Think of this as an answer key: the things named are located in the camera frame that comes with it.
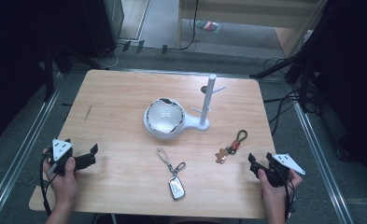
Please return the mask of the person's right hand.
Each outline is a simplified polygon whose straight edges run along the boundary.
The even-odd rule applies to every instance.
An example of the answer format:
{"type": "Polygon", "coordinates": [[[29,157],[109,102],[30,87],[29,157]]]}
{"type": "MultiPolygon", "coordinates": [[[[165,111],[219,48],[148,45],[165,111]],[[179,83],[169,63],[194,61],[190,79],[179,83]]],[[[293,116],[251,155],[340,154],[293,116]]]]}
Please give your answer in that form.
{"type": "Polygon", "coordinates": [[[303,179],[293,170],[289,171],[289,178],[286,187],[273,187],[263,170],[258,171],[259,180],[261,181],[261,196],[264,204],[268,205],[284,205],[286,198],[292,196],[295,189],[303,182],[303,179]]]}

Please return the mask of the brown bear keychain with loop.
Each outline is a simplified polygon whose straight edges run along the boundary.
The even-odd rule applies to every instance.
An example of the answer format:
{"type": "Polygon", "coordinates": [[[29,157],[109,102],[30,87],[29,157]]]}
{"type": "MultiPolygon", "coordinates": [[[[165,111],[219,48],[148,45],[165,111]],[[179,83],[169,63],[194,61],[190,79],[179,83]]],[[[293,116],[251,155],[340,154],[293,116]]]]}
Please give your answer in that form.
{"type": "Polygon", "coordinates": [[[223,164],[229,156],[234,155],[238,148],[240,147],[241,143],[246,140],[248,137],[246,130],[240,130],[233,142],[225,148],[221,148],[218,153],[215,154],[216,156],[216,163],[223,164]]]}

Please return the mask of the white key holder with bowl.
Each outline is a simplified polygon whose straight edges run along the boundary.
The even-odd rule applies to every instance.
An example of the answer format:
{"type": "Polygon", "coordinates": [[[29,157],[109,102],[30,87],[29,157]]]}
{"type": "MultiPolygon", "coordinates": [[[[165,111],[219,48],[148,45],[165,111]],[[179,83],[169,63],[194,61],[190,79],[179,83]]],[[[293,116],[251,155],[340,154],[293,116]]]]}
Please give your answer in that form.
{"type": "Polygon", "coordinates": [[[150,134],[160,139],[172,139],[188,129],[206,131],[210,127],[207,114],[211,110],[212,95],[224,90],[224,87],[214,89],[216,80],[216,75],[208,77],[207,85],[204,86],[205,98],[202,109],[192,108],[192,110],[200,113],[199,117],[190,115],[176,100],[161,98],[152,102],[145,110],[143,116],[145,128],[150,134]]]}

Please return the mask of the black metal stand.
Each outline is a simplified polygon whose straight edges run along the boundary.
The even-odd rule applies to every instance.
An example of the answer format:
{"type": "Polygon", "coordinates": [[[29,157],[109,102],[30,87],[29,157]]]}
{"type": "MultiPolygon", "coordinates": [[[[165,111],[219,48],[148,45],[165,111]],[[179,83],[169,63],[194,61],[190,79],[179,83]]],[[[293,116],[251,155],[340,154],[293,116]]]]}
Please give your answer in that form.
{"type": "Polygon", "coordinates": [[[281,63],[265,69],[255,75],[250,75],[251,78],[264,78],[267,77],[282,68],[289,67],[289,71],[285,75],[285,81],[289,84],[294,83],[298,79],[301,80],[299,89],[299,106],[304,113],[308,113],[309,109],[306,106],[307,93],[309,93],[308,85],[311,75],[314,73],[312,68],[312,62],[309,59],[308,53],[304,49],[300,49],[291,57],[284,59],[281,63]]]}
{"type": "Polygon", "coordinates": [[[54,92],[54,75],[52,68],[54,64],[56,64],[59,70],[63,73],[69,73],[72,69],[72,65],[67,58],[67,46],[58,42],[48,44],[45,48],[45,102],[50,99],[54,92]]]}

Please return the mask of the black cabinet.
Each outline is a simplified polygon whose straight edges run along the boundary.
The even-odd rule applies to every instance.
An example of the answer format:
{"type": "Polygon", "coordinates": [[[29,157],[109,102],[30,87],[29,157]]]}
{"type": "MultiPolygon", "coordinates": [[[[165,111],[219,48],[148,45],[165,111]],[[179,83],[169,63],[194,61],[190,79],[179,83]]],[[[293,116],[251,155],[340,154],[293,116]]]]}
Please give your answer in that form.
{"type": "Polygon", "coordinates": [[[103,58],[116,48],[124,21],[121,0],[81,0],[86,46],[90,55],[103,58]]]}

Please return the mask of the person's left hand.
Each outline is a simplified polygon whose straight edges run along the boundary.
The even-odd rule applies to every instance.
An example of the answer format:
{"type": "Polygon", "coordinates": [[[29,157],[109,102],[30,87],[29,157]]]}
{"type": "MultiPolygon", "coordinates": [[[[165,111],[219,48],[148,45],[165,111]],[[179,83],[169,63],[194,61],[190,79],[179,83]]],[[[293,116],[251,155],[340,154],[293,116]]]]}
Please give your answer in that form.
{"type": "Polygon", "coordinates": [[[78,183],[75,176],[76,162],[69,157],[65,163],[65,174],[48,176],[51,188],[55,196],[55,204],[72,204],[76,202],[78,194],[78,183]]]}

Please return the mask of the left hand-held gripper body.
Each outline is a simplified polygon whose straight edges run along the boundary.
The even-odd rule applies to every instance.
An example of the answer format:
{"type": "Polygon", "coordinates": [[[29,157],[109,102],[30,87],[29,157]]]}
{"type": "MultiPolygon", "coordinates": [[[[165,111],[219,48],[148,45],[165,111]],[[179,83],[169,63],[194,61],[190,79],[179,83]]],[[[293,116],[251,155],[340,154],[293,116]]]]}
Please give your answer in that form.
{"type": "Polygon", "coordinates": [[[53,139],[51,150],[51,166],[47,176],[51,174],[65,175],[66,162],[73,157],[73,144],[69,139],[65,141],[53,139]]]}

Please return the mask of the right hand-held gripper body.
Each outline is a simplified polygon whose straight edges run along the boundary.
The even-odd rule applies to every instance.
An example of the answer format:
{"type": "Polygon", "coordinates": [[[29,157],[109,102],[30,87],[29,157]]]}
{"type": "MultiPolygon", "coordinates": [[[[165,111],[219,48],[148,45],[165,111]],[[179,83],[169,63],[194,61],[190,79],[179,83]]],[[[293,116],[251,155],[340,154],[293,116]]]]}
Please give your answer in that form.
{"type": "Polygon", "coordinates": [[[276,168],[268,168],[266,172],[268,181],[273,187],[283,187],[287,183],[290,170],[301,175],[306,174],[306,171],[289,154],[275,154],[273,157],[278,165],[276,168]]]}

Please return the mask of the light wooden bench frame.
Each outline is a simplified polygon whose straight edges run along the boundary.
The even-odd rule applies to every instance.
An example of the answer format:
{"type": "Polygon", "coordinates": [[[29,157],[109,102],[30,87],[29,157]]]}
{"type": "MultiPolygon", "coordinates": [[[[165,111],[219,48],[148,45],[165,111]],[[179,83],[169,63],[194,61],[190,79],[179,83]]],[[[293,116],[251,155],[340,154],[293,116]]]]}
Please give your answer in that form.
{"type": "Polygon", "coordinates": [[[304,34],[317,26],[328,0],[178,0],[181,20],[194,19],[275,27],[286,57],[300,47],[304,34]]]}

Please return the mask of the metal floor rail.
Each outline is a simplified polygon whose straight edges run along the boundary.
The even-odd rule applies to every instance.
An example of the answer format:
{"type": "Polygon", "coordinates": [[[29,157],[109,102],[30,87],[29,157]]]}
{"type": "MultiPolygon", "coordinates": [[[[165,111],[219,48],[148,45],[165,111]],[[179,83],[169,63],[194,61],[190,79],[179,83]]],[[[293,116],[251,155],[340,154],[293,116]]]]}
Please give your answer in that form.
{"type": "Polygon", "coordinates": [[[8,168],[0,182],[0,212],[21,173],[23,165],[26,163],[30,153],[32,152],[35,141],[39,136],[56,99],[58,98],[63,82],[64,75],[59,72],[56,75],[55,80],[52,82],[55,90],[46,102],[41,101],[41,107],[35,114],[34,120],[21,141],[20,146],[14,152],[12,161],[7,163],[8,168]]]}
{"type": "Polygon", "coordinates": [[[325,188],[328,192],[329,198],[332,202],[335,214],[337,215],[340,224],[355,224],[351,213],[347,207],[345,197],[340,190],[332,170],[326,160],[326,157],[322,151],[322,147],[318,141],[318,137],[312,127],[312,123],[306,113],[298,103],[294,105],[298,119],[302,125],[307,142],[311,148],[315,162],[318,166],[320,175],[322,177],[325,188]]]}

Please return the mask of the colourful packet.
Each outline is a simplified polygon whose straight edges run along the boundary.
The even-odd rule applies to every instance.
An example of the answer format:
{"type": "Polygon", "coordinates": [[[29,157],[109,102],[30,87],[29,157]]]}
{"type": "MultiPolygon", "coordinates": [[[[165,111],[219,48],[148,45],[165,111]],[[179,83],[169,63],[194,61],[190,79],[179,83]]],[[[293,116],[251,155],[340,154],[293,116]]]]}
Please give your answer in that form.
{"type": "Polygon", "coordinates": [[[221,29],[221,25],[214,21],[196,21],[195,25],[198,28],[207,30],[209,32],[213,32],[215,34],[217,34],[219,30],[221,29]]]}

